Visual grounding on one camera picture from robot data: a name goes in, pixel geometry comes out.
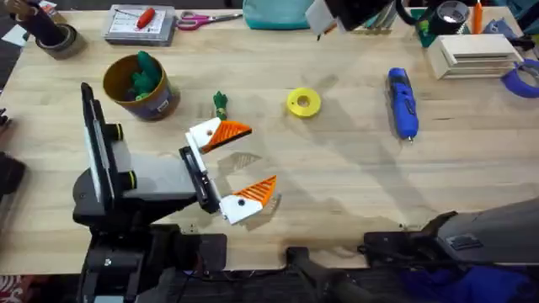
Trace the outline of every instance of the blue tape roll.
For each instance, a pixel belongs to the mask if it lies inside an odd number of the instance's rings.
[[[515,64],[515,69],[501,77],[505,87],[522,98],[539,98],[539,87],[533,87],[520,80],[517,70],[529,72],[539,82],[539,61],[525,59],[521,64]]]

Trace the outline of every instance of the green object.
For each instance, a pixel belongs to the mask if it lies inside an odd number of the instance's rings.
[[[419,19],[419,17],[421,17],[421,15],[424,13],[425,10],[426,10],[425,8],[414,8],[410,10],[410,15],[414,17],[415,19]],[[435,41],[437,37],[437,35],[429,33],[429,21],[431,18],[432,16],[429,16],[426,20],[419,22],[415,26],[415,32],[418,34],[419,40],[421,41],[421,46],[425,48],[429,47],[432,44],[432,42]],[[462,34],[463,35],[471,34],[470,29],[468,28],[466,23],[464,25],[464,29],[462,30]]]
[[[145,51],[139,51],[136,57],[138,60],[138,66],[150,77],[150,79],[152,79],[155,88],[159,82],[161,82],[161,72],[159,66],[155,64],[155,61]]]
[[[149,93],[141,93],[140,95],[136,96],[136,101],[143,99],[149,95],[150,95]]]
[[[219,119],[223,121],[227,119],[227,102],[228,98],[224,93],[217,92],[213,96],[213,103],[216,105],[217,108],[217,117],[219,117]]]
[[[133,72],[131,75],[131,80],[133,81],[133,88],[135,89],[137,95],[140,95],[141,93],[151,93],[156,87],[156,84],[146,74],[146,72]]]

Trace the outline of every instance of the yellow tape roll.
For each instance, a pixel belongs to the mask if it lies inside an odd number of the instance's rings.
[[[311,88],[296,88],[286,100],[286,107],[301,118],[314,116],[320,110],[320,104],[320,96]]]

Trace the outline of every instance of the tape roll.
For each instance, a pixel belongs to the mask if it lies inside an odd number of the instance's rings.
[[[470,16],[470,9],[460,1],[446,1],[438,6],[429,23],[434,35],[455,34]]]
[[[47,54],[57,60],[63,60],[75,56],[86,46],[84,38],[71,25],[57,24],[56,26],[66,36],[60,44],[48,46],[40,40],[35,40],[35,43]]]
[[[311,88],[296,88],[288,94],[286,107],[296,116],[307,118],[320,111],[320,96]]]
[[[539,61],[525,59],[520,65],[505,75],[501,80],[512,93],[522,98],[539,98],[539,86],[532,86],[520,79],[518,70],[528,72],[539,83]]]

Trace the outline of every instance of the white paper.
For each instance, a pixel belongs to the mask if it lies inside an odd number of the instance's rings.
[[[24,46],[26,44],[24,34],[26,34],[26,29],[23,29],[20,25],[15,25],[2,37],[2,40]]]
[[[110,33],[127,33],[127,34],[159,34],[161,33],[161,27],[163,26],[163,21],[165,20],[165,11],[156,11],[155,16],[153,16],[152,22],[142,29],[136,27],[136,22],[138,17],[130,16],[126,13],[140,16],[144,13],[145,9],[121,9],[120,13],[116,12],[115,17],[110,25]]]

